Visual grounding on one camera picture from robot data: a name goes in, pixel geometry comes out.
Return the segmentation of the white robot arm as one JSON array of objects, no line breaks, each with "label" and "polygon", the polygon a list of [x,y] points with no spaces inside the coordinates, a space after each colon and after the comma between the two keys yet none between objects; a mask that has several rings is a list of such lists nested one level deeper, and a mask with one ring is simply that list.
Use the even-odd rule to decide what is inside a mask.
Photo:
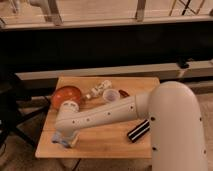
[{"label": "white robot arm", "polygon": [[152,171],[208,171],[200,106],[193,91],[180,82],[164,82],[150,92],[77,113],[65,101],[55,129],[72,141],[84,128],[145,118],[150,123]]}]

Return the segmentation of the translucent yellowish gripper finger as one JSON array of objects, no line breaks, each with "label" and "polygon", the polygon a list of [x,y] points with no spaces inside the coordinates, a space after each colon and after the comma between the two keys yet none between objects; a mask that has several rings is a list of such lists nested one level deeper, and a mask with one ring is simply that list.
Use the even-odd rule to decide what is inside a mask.
[{"label": "translucent yellowish gripper finger", "polygon": [[71,141],[71,148],[75,147],[79,139],[79,134],[77,134],[74,139]]}]

